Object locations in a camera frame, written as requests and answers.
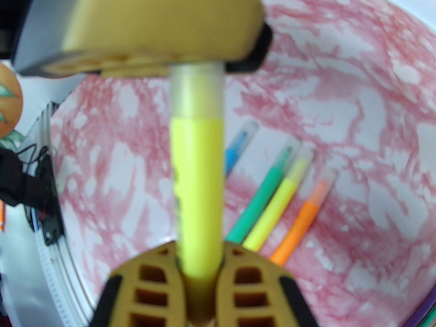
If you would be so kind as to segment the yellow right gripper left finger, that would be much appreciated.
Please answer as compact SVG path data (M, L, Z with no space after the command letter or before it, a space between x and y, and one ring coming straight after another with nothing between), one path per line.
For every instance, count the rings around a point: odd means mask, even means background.
M175 241L142 253L110 273L90 327L187 327Z

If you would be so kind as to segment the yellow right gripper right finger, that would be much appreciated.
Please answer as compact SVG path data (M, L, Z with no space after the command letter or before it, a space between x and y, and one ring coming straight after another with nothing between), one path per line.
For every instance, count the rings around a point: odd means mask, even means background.
M319 327L295 279L231 242L216 285L216 327Z

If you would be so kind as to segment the clear plastic pen cap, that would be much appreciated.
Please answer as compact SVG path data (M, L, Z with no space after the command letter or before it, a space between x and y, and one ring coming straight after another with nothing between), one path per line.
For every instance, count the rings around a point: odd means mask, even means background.
M173 64L169 74L171 116L222 119L224 78L222 62Z

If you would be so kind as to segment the orange marker pen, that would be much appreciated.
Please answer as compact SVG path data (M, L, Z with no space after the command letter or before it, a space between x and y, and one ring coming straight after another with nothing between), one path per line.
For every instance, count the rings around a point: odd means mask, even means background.
M338 172L335 169L326 169L314 184L310 195L299 210L297 217L288 233L283 238L270 260L279 266L284 266L314 222L321 206L327 197Z

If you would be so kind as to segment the yellow marker pen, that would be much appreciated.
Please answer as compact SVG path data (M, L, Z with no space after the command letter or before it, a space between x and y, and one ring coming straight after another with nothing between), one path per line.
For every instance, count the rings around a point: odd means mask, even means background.
M306 176L313 157L314 151L310 147L299 149L278 189L242 243L243 248L257 252L263 246Z
M215 315L223 261L224 120L174 118L170 145L188 325L206 327Z

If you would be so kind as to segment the blue marker pen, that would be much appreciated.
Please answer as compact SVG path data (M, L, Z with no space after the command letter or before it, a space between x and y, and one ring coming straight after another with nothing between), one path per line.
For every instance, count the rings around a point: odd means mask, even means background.
M254 120L245 121L238 132L234 135L225 151L225 176L229 176L236 163L251 143L260 129L260 125Z

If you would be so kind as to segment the purple marker pen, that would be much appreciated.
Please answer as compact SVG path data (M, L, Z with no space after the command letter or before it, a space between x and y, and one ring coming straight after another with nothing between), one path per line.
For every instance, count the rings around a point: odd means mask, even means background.
M424 318L424 316L436 308L436 297L428 297L425 299L420 306L416 309L416 311L411 315L408 319L407 323L404 324L404 327L418 327L419 322Z

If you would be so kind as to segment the pink marbled plate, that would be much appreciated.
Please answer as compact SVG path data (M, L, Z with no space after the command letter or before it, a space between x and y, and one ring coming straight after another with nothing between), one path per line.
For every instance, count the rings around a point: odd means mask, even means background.
M436 283L436 33L386 0L264 0L263 68L226 79L232 229L287 141L314 159L261 253L325 168L334 184L285 265L321 327L401 327ZM176 236L168 82L90 75L53 115L57 188L81 313L108 274Z

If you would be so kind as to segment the aluminium mounting rail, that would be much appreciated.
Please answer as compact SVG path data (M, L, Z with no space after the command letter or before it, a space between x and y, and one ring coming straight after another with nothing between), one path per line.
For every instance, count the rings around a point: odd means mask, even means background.
M61 212L52 161L56 150L52 147L50 139L50 119L58 107L55 102L47 104L18 149L23 171L50 184L52 202L49 213L56 209ZM63 327L88 327L93 316L93 306L84 285L79 280L65 231L64 236L59 238L56 244L45 246L36 218L36 210L39 209L25 206L24 210L29 226L36 235L42 271Z

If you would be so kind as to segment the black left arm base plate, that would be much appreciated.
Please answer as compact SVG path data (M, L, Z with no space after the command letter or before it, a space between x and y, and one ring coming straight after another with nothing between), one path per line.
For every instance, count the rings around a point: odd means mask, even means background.
M59 209L52 213L36 210L36 218L45 246L56 244L64 236L64 224Z

